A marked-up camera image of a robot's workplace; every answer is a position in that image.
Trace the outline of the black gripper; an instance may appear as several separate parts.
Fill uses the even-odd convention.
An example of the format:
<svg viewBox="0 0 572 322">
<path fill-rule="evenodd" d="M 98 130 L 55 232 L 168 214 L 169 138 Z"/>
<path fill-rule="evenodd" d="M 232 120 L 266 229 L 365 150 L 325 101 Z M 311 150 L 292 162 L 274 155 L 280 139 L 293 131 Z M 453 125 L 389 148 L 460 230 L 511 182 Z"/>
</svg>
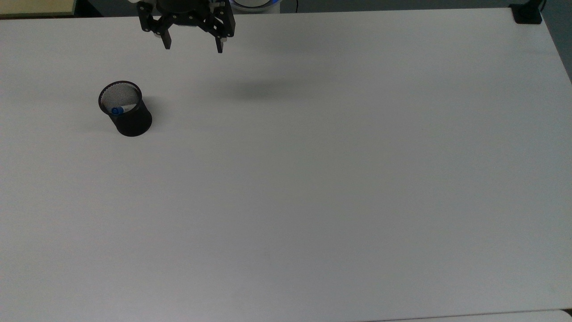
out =
<svg viewBox="0 0 572 322">
<path fill-rule="evenodd" d="M 138 0 L 136 10 L 141 29 L 159 35 L 170 50 L 172 25 L 195 26 L 216 38 L 217 53 L 223 53 L 228 37 L 235 35 L 236 22 L 228 0 Z"/>
</svg>

